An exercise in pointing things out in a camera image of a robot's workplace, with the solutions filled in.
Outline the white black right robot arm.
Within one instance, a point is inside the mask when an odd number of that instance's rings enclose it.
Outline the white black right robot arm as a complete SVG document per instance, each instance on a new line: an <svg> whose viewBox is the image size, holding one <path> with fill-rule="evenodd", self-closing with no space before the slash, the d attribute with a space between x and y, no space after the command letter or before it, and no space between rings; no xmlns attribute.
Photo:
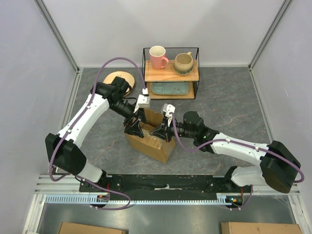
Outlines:
<svg viewBox="0 0 312 234"><path fill-rule="evenodd" d="M186 112L182 122L177 122L173 113L164 113L159 126L151 135L171 141L176 137L192 138L194 149L211 154L227 155L251 164L250 167L232 166L223 179L223 186L229 192L247 185L268 185L272 189L287 194L292 185L301 183L305 177L301 164L279 141L270 144L253 143L230 137L204 124L204 120L195 111Z"/></svg>

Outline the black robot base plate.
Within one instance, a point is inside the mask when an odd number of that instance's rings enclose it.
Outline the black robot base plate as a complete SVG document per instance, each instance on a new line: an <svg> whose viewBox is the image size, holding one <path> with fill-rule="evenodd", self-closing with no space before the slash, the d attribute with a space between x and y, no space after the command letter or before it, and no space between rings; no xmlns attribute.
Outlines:
<svg viewBox="0 0 312 234"><path fill-rule="evenodd" d="M127 175L112 174L99 186L132 198L180 199L216 198L217 193L244 194L250 186L240 188L223 175Z"/></svg>

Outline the cardboard box bottom right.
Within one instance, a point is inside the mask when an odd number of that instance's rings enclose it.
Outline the cardboard box bottom right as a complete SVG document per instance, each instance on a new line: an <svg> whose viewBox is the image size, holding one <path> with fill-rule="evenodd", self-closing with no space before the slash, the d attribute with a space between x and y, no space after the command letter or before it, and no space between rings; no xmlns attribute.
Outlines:
<svg viewBox="0 0 312 234"><path fill-rule="evenodd" d="M302 234L298 224L223 222L223 234Z"/></svg>

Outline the beige plate with bird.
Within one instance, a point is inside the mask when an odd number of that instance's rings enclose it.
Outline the beige plate with bird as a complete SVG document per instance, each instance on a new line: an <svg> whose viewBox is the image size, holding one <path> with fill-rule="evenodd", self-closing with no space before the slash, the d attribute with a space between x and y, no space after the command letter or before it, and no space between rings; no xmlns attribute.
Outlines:
<svg viewBox="0 0 312 234"><path fill-rule="evenodd" d="M110 73L104 79L103 83L105 83L105 84L112 84L115 77L123 78L123 79L125 79L129 83L130 87L127 88L126 93L124 94L124 97L129 95L132 92L132 90L134 89L135 84L136 84L134 76L131 75L128 72L115 71L115 72Z"/></svg>

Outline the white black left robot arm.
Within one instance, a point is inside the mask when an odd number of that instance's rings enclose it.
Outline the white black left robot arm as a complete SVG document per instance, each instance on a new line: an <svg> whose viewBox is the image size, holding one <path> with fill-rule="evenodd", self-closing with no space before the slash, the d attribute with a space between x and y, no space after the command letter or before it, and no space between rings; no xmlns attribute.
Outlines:
<svg viewBox="0 0 312 234"><path fill-rule="evenodd" d="M87 100L71 121L56 135L49 133L45 139L49 160L49 173L56 166L71 175L90 181L97 192L107 186L106 173L90 163L80 147L98 118L111 109L126 119L132 118L139 109L150 106L148 89L144 87L136 104L128 104L123 96L129 83L121 77L115 77L111 84L97 82Z"/></svg>

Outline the beige stoneware mug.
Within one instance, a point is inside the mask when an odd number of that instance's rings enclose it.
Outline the beige stoneware mug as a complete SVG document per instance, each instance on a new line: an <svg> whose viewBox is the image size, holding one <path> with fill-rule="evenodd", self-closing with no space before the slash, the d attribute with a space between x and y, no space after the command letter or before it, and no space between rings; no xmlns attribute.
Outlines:
<svg viewBox="0 0 312 234"><path fill-rule="evenodd" d="M180 76L188 75L194 67L191 52L178 54L174 60L174 70Z"/></svg>

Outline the teal rectangular ceramic tray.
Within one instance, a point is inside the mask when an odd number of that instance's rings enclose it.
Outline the teal rectangular ceramic tray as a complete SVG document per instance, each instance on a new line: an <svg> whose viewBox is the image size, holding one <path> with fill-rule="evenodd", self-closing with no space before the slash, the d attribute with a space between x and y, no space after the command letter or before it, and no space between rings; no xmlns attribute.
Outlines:
<svg viewBox="0 0 312 234"><path fill-rule="evenodd" d="M186 95L189 85L187 82L152 83L152 92L156 95Z"/></svg>

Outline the aluminium frame rail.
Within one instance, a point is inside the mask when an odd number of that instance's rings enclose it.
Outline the aluminium frame rail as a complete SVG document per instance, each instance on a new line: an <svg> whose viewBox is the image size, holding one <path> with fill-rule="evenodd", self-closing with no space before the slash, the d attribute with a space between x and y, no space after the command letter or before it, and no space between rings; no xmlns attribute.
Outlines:
<svg viewBox="0 0 312 234"><path fill-rule="evenodd" d="M43 0L34 0L34 3L38 7L39 11L41 12L43 18L45 19L48 27L50 28L52 34L54 35L56 41L58 42L61 50L65 54L66 58L68 59L70 65L74 69L75 73L77 74L80 70L79 66L77 65L72 53L70 52L63 36L61 35L55 21L53 20L53 17L51 13L49 12L46 4Z"/></svg>

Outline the cardboard box bottom left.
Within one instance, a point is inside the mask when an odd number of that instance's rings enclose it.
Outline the cardboard box bottom left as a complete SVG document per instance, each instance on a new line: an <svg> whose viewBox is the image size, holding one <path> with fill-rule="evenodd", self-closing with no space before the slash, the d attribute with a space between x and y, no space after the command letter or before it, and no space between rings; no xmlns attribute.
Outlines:
<svg viewBox="0 0 312 234"><path fill-rule="evenodd" d="M62 222L59 234L126 234L126 230Z"/></svg>

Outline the pink ceramic mug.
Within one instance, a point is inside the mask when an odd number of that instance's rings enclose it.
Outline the pink ceramic mug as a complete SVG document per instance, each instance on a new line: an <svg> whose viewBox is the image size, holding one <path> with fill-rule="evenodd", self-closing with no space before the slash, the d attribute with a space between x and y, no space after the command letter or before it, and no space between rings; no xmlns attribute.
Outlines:
<svg viewBox="0 0 312 234"><path fill-rule="evenodd" d="M169 64L166 58L166 49L162 46L153 46L149 50L152 67L156 70L165 68Z"/></svg>

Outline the brown cardboard express box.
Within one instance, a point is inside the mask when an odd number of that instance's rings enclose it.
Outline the brown cardboard express box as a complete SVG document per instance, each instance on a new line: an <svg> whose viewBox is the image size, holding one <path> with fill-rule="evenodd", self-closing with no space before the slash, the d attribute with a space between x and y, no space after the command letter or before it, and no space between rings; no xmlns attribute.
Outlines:
<svg viewBox="0 0 312 234"><path fill-rule="evenodd" d="M150 109L144 109L144 112L147 123L140 123L144 138L127 133L125 133L125 136L133 149L162 163L166 163L176 146L175 140L172 138L170 142L166 142L150 135L150 132L161 124L163 115Z"/></svg>

